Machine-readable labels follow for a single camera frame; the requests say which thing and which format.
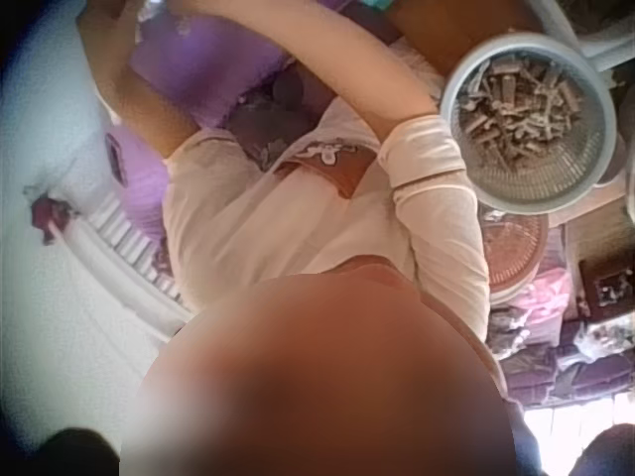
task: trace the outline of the window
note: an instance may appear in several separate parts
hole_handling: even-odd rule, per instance
[[[525,412],[525,423],[538,439],[543,469],[549,476],[567,476],[592,440],[620,423],[635,424],[635,393],[583,405]]]

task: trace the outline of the mesh basket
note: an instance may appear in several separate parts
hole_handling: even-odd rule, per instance
[[[481,219],[485,259],[489,267],[492,304],[504,302],[534,278],[545,254],[547,215],[506,214],[500,220]]]
[[[466,82],[484,61],[514,53],[523,58],[554,61],[582,97],[580,120],[573,129],[550,146],[543,161],[522,174],[480,166],[479,152],[459,125],[457,101]],[[580,55],[543,35],[505,35],[471,53],[447,85],[442,116],[461,147],[480,200],[511,213],[547,213],[576,201],[602,177],[615,147],[615,110],[606,85]]]

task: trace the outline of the white long-sleeve shirt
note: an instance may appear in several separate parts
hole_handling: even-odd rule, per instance
[[[477,199],[445,121],[409,121],[380,145],[336,99],[279,162],[333,142],[378,154],[350,199],[306,168],[285,177],[260,173],[222,131],[200,131],[168,159],[165,224],[187,305],[198,311],[264,280],[376,255],[484,340],[489,286]]]

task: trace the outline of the sleeve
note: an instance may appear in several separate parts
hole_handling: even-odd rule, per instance
[[[409,121],[387,139],[378,160],[395,189],[397,217],[410,232],[422,289],[484,341],[489,274],[478,200],[448,125],[439,116]]]

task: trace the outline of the white wall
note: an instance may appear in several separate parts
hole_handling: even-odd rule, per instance
[[[70,165],[66,185],[79,195],[109,184],[104,116],[73,22],[82,2],[58,3],[2,84],[2,405],[29,446],[74,425],[118,449],[156,345],[64,248],[42,246],[22,196],[23,186],[55,184]]]

